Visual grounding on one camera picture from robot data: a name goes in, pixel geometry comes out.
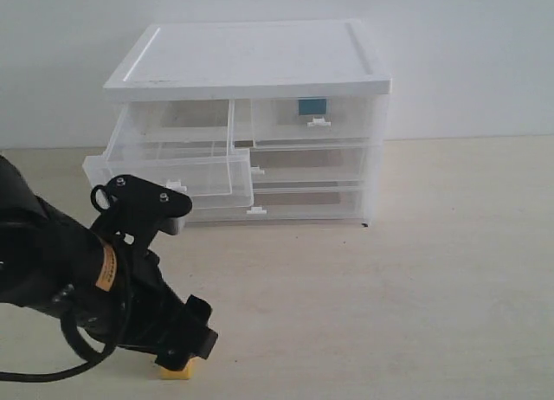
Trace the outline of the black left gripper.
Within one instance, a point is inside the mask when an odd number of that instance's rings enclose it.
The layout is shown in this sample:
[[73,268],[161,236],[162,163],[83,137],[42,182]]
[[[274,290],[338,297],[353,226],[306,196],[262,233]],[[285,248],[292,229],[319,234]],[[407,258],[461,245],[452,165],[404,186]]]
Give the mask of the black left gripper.
[[195,295],[181,300],[164,282],[158,257],[129,248],[93,248],[52,260],[52,312],[80,357],[98,357],[81,334],[106,345],[156,356],[182,371],[193,357],[207,359],[218,333],[209,327],[211,305]]

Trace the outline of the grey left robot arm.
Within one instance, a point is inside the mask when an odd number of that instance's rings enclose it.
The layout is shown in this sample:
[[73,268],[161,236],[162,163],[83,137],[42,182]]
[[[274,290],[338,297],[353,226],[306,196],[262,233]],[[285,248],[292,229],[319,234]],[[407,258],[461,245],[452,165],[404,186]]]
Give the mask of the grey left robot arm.
[[9,382],[58,381],[91,369],[118,348],[154,356],[169,371],[207,358],[218,335],[211,306],[180,299],[164,281],[151,242],[176,235],[191,199],[132,175],[93,188],[90,227],[37,196],[20,171],[1,162],[1,301],[56,318],[81,359],[51,374],[2,374]]

